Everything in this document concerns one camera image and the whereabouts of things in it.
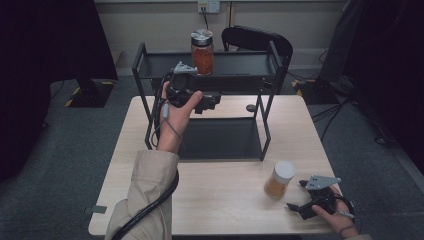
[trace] table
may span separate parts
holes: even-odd
[[[215,110],[191,116],[249,116],[252,113],[245,106],[256,98],[223,96]],[[147,100],[151,105],[154,99],[147,97]],[[263,129],[260,116],[257,119],[258,128]],[[104,214],[93,214],[89,225],[92,235],[105,234],[115,204],[126,198],[137,151],[146,149],[143,140],[147,122],[141,98],[133,98],[97,201],[98,206],[106,206],[107,210]],[[273,139],[263,161],[215,159],[179,163],[180,182],[173,194],[173,235],[331,232],[322,219],[304,221],[286,207],[287,202],[303,205],[310,201],[299,180],[308,180],[311,175],[334,177],[303,99],[275,96],[268,123]],[[291,161],[296,175],[285,196],[274,200],[263,187],[278,160]]]

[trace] hand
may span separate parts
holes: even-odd
[[[170,82],[166,82],[163,86],[162,98],[166,99],[166,89],[168,89]],[[202,92],[195,92],[188,102],[181,108],[176,108],[169,104],[169,113],[168,119],[164,121],[163,119],[163,107],[160,114],[160,122],[162,123],[160,127],[160,138],[157,150],[167,151],[177,154],[178,149],[180,148],[181,138],[187,127],[190,113],[196,107],[196,105],[202,99]]]
[[[335,187],[330,186],[330,188],[335,194],[340,195],[339,190],[337,190]],[[358,229],[356,228],[352,219],[338,213],[339,211],[349,212],[348,207],[342,200],[336,200],[336,212],[333,215],[330,215],[327,211],[325,211],[318,205],[313,205],[312,209],[319,216],[324,218],[324,220],[327,221],[333,231],[338,233],[342,238],[349,238],[359,235]]]

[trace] wall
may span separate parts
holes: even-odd
[[[222,51],[221,31],[229,24],[273,31],[295,51],[290,68],[319,68],[346,1],[221,2],[219,14],[208,14],[215,50]],[[122,51],[118,68],[131,66],[140,42],[147,51],[189,51],[190,33],[206,28],[197,2],[96,4],[112,50]]]

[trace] plastic container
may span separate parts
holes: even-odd
[[[212,74],[214,56],[211,31],[199,29],[191,33],[191,55],[199,75]]]
[[[274,171],[265,183],[265,192],[274,199],[282,198],[295,173],[295,167],[291,162],[277,162]]]

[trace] beige jacket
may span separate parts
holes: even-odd
[[[138,153],[134,163],[131,185],[126,200],[116,204],[107,227],[105,239],[109,240],[138,211],[155,201],[172,183],[177,171],[179,157],[169,152],[145,150]],[[171,197],[153,210],[131,229],[125,240],[149,239],[170,240],[172,223]],[[349,240],[371,240],[361,235]]]

